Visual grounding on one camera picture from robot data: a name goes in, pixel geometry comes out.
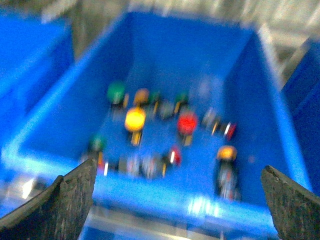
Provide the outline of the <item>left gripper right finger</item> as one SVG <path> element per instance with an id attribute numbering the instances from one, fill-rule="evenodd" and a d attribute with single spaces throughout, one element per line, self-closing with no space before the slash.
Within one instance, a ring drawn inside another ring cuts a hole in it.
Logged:
<path id="1" fill-rule="evenodd" d="M 261 183 L 273 225 L 281 240 L 320 238 L 320 197 L 271 165 Z"/>

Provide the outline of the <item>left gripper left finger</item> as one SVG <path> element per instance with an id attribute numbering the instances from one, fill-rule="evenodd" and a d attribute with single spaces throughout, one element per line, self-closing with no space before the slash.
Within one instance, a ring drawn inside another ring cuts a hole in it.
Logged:
<path id="1" fill-rule="evenodd" d="M 76 240 L 90 208 L 97 160 L 59 175 L 45 190 L 0 219 L 2 240 Z"/>

